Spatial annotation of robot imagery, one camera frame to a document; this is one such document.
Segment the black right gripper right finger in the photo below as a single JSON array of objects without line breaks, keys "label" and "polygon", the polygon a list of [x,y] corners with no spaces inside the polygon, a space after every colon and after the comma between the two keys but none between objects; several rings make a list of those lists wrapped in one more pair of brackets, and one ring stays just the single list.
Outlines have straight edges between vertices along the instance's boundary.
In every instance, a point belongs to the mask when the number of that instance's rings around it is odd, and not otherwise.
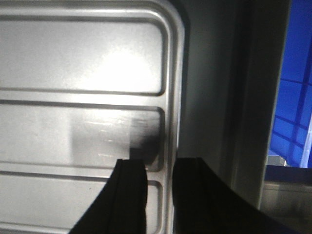
[{"label": "black right gripper right finger", "polygon": [[179,158],[173,171],[178,234],[288,234],[232,191],[201,158]]}]

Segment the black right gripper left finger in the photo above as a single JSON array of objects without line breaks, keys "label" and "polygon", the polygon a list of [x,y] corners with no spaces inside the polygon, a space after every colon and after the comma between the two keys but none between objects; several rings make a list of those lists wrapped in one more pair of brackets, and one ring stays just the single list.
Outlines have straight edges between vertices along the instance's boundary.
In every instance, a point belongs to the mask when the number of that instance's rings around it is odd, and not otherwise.
[{"label": "black right gripper left finger", "polygon": [[72,234],[144,234],[147,230],[147,173],[141,159],[119,159]]}]

